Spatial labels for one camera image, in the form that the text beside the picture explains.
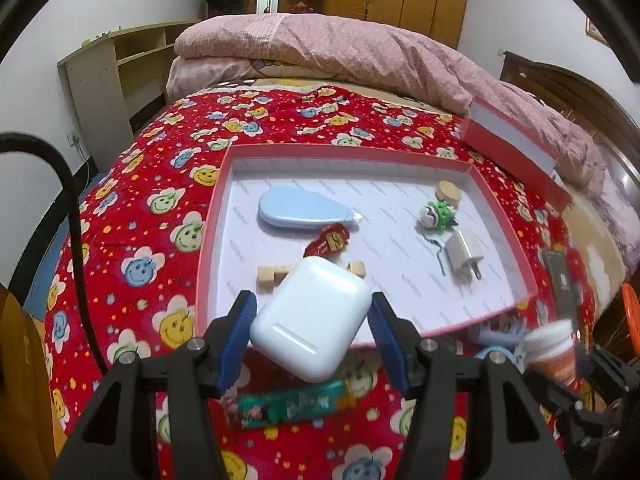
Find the teal cartoon lighter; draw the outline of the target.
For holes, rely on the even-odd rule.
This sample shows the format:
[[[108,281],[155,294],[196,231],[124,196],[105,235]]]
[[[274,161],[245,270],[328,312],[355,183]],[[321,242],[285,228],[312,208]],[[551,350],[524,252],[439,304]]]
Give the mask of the teal cartoon lighter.
[[[297,389],[224,396],[220,404],[230,425],[254,429],[320,419],[354,408],[357,399],[348,383],[339,379]]]

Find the grey-blue curved plastic bracket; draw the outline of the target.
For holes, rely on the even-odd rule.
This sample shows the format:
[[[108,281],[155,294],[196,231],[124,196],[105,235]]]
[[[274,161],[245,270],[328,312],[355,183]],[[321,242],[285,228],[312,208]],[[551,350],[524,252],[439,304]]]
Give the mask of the grey-blue curved plastic bracket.
[[[494,330],[489,322],[473,325],[468,328],[468,337],[473,344],[490,347],[499,346],[514,349],[527,333],[525,320],[519,318],[506,323],[503,328]]]

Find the white orange-label jar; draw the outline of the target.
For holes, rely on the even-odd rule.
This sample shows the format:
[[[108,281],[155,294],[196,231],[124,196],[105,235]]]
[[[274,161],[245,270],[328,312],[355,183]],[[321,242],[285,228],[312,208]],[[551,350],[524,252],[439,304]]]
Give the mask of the white orange-label jar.
[[[564,385],[577,378],[575,339],[571,320],[548,323],[522,340],[526,368],[536,368]]]

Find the wooden notched block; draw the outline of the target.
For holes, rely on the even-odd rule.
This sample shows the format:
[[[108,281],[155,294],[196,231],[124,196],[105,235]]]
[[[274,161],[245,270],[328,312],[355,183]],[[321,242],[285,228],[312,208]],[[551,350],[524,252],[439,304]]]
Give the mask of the wooden notched block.
[[[292,266],[258,266],[256,273],[256,285],[260,292],[270,292],[277,287],[291,272]],[[362,261],[351,261],[347,263],[346,270],[355,274],[358,278],[365,278],[367,275],[366,266]]]

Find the white earbuds case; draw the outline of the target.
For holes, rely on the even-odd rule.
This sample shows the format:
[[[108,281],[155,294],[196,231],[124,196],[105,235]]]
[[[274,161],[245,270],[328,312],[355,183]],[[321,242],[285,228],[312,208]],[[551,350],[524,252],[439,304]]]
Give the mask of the white earbuds case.
[[[325,382],[356,338],[371,301],[363,278],[325,258],[303,258],[259,308],[250,343],[304,382]]]

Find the white usb charger plug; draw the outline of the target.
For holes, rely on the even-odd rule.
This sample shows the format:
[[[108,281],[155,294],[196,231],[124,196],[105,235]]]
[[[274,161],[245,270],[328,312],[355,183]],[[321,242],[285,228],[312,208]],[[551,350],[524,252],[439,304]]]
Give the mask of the white usb charger plug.
[[[469,229],[454,229],[446,241],[446,255],[454,276],[461,281],[469,282],[472,278],[482,279],[480,262],[484,252],[480,247],[480,239]]]

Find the green toy keychain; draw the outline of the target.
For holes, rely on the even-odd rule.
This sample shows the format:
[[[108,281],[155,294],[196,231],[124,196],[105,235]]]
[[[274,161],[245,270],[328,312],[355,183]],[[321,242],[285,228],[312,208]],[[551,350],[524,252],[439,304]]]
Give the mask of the green toy keychain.
[[[428,202],[420,208],[419,222],[424,229],[444,232],[458,225],[456,212],[444,200]]]

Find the round wooden disc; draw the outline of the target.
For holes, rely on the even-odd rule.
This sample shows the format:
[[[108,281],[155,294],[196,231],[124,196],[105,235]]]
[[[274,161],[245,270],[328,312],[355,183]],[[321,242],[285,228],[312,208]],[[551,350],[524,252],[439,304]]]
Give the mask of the round wooden disc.
[[[441,180],[435,188],[435,195],[440,202],[446,202],[450,207],[458,208],[462,199],[460,188],[454,183]]]

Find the light blue oval case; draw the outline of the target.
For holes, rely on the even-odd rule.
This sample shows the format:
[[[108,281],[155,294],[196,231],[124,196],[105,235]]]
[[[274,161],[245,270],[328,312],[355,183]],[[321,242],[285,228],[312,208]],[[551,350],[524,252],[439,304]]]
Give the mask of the light blue oval case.
[[[258,203],[262,221],[275,228],[310,231],[334,223],[352,226],[362,220],[355,208],[296,186],[273,186]]]

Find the blue plastic clip part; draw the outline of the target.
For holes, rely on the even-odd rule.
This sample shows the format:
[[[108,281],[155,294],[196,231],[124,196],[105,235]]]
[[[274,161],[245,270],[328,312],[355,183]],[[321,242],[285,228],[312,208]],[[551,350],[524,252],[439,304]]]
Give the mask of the blue plastic clip part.
[[[513,351],[501,346],[486,347],[477,352],[474,358],[479,360],[491,360],[491,362],[496,364],[510,362],[520,373],[523,373],[525,370],[523,357],[520,354],[514,353]]]

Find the red shallow box tray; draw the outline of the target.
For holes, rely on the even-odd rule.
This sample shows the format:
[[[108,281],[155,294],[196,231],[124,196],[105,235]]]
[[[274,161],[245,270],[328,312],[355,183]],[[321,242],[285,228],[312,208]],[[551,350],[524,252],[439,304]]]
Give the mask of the red shallow box tray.
[[[451,270],[446,234],[423,234],[422,206],[439,181],[460,188],[460,229],[480,239],[482,279],[459,280]],[[311,235],[266,226],[260,196],[273,186],[296,186],[355,208],[339,264],[362,261],[366,282],[425,336],[461,330],[513,309],[538,287],[508,216],[477,168],[424,154],[333,145],[237,145],[224,155],[205,221],[196,279],[198,330],[228,312],[238,292],[272,292],[256,285],[258,266],[292,266]]]

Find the black smartphone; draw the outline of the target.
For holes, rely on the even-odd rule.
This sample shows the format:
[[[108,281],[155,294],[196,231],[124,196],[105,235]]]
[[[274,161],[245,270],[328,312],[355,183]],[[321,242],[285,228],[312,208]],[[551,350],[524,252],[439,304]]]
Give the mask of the black smartphone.
[[[579,310],[566,257],[562,252],[549,248],[541,252],[541,257],[550,276],[558,315],[563,320],[572,322],[573,332],[580,338],[582,329],[580,328]]]

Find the red box lid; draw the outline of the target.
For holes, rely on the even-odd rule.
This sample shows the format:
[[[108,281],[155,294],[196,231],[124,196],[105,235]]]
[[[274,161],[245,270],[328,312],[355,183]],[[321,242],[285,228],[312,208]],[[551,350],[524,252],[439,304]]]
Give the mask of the red box lid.
[[[559,214],[572,203],[555,170],[556,159],[532,130],[477,96],[463,121],[461,139],[523,184],[532,186]]]

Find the beige open shelf unit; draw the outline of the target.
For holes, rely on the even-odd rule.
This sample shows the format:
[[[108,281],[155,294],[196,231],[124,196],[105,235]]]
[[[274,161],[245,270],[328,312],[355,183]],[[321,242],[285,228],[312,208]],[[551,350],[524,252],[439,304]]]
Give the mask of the beige open shelf unit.
[[[70,116],[100,171],[110,169],[167,105],[174,45],[193,24],[178,21],[106,32],[58,61]]]

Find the dark wooden headboard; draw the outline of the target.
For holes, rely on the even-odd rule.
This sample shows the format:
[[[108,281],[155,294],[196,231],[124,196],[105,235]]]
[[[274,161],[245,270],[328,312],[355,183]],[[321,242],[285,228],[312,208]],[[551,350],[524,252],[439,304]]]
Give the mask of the dark wooden headboard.
[[[506,51],[500,79],[533,93],[605,149],[624,188],[639,184],[639,124],[600,86],[567,68]]]

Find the pink folded quilt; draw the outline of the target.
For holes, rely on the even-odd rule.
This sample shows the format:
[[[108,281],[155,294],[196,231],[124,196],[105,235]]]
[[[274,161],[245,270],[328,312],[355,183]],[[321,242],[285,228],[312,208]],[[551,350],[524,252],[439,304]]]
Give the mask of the pink folded quilt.
[[[410,96],[459,117],[480,98],[551,148],[560,176],[598,205],[626,266],[638,268],[638,212],[623,198],[592,136],[430,37],[323,14],[218,15],[182,32],[174,52],[166,82],[172,100],[217,82],[252,78],[257,61],[281,63],[294,76],[309,70],[314,77]]]

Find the framed wall picture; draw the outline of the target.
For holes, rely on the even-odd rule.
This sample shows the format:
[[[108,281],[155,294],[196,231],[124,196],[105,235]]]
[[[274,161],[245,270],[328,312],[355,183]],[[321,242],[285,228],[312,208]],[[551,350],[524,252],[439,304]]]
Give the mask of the framed wall picture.
[[[597,40],[600,44],[604,44],[608,46],[608,42],[605,40],[603,35],[600,33],[600,30],[597,29],[596,25],[590,20],[590,18],[586,18],[586,35],[591,39]]]

